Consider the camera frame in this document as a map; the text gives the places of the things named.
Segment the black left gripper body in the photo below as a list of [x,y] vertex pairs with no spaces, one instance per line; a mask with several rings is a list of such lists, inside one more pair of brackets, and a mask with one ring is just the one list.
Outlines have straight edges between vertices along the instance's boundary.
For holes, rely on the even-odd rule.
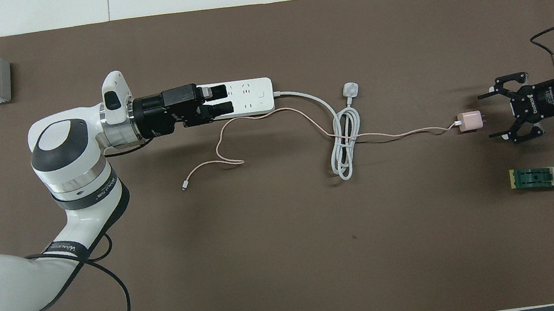
[[132,101],[134,123],[145,139],[173,133],[177,122],[186,127],[206,124],[207,116],[200,109],[204,101],[196,84],[136,98]]

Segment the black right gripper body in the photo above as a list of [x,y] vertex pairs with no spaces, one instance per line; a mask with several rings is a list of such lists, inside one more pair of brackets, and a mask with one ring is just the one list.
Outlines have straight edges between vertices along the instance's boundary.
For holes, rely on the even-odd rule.
[[522,85],[513,100],[514,116],[526,120],[554,117],[554,78],[535,85]]

